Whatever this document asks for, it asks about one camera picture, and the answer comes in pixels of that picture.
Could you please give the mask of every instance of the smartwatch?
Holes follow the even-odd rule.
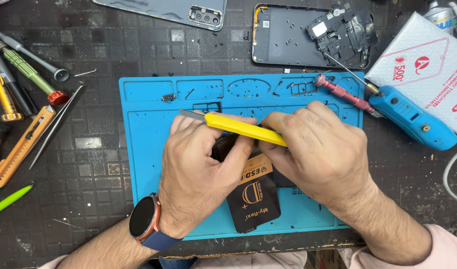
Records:
[[[141,246],[164,251],[183,238],[172,238],[160,231],[160,213],[160,201],[155,193],[142,198],[130,215],[129,232]]]

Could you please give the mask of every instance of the blue watch strap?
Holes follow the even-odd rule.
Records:
[[[169,249],[173,244],[181,241],[182,239],[175,239],[162,232],[153,231],[143,242],[144,247],[151,248],[157,251],[164,251]]]

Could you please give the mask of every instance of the screen protector box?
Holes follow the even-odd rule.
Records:
[[[414,13],[365,78],[391,85],[457,133],[457,39]]]
[[[235,144],[237,134],[216,140],[212,158],[223,162]],[[273,182],[272,162],[257,146],[257,141],[245,164],[238,186],[227,196],[235,229],[248,233],[258,225],[280,217],[277,187]]]

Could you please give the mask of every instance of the cable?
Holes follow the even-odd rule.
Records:
[[[456,154],[453,156],[453,158],[451,158],[450,162],[448,162],[448,165],[446,166],[446,168],[444,169],[444,173],[443,173],[443,185],[446,189],[446,191],[451,195],[451,197],[453,197],[453,199],[455,199],[457,201],[457,196],[456,194],[454,194],[450,187],[448,186],[448,173],[450,172],[450,169],[451,169],[451,166],[453,165],[453,163],[457,160],[457,152]]]

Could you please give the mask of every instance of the hand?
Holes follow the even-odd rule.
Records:
[[[220,115],[257,124],[254,118]],[[162,156],[158,192],[162,209],[159,223],[165,234],[174,238],[186,236],[237,187],[254,139],[239,136],[220,163],[210,156],[215,140],[222,133],[220,129],[182,115],[173,120]]]
[[[293,114],[273,112],[261,124],[281,132],[288,145],[260,141],[261,151],[280,173],[333,213],[376,187],[368,172],[365,133],[342,123],[324,104],[313,101]]]

